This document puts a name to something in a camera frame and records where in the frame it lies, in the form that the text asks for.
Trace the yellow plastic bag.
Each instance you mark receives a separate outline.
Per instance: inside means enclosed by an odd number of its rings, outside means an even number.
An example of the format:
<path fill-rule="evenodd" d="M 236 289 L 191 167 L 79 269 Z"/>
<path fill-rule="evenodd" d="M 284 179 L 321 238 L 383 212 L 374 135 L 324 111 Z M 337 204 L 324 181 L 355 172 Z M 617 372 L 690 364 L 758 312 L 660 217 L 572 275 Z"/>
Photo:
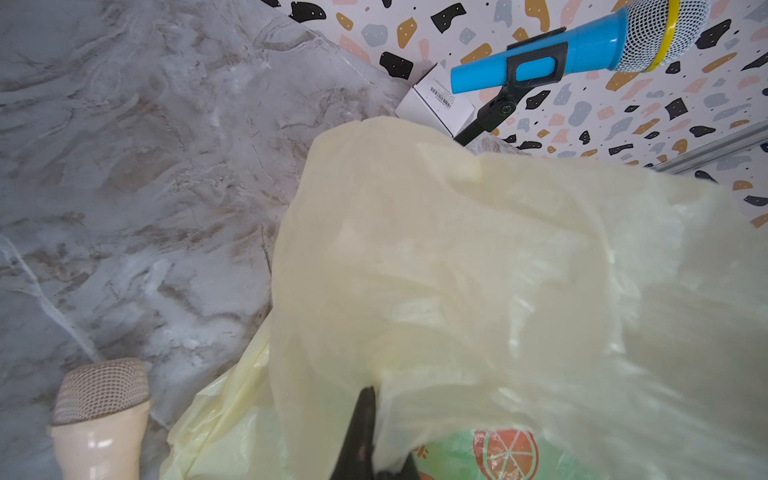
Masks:
<path fill-rule="evenodd" d="M 404 120 L 319 135 L 272 309 L 172 429 L 165 479 L 326 479 L 361 390 L 373 464 L 521 427 L 612 479 L 767 475 L 767 239 L 730 191 L 473 154 Z"/>

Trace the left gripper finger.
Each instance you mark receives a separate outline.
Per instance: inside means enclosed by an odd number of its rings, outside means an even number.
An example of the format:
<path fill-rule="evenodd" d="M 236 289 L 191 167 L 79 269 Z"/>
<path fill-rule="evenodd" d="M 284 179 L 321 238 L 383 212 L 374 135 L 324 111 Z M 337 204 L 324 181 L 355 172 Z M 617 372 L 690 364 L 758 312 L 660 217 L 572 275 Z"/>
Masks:
<path fill-rule="evenodd" d="M 351 420 L 336 461 L 331 480 L 419 480 L 416 463 L 411 455 L 399 471 L 374 472 L 373 436 L 376 420 L 376 392 L 370 386 L 359 393 Z"/>

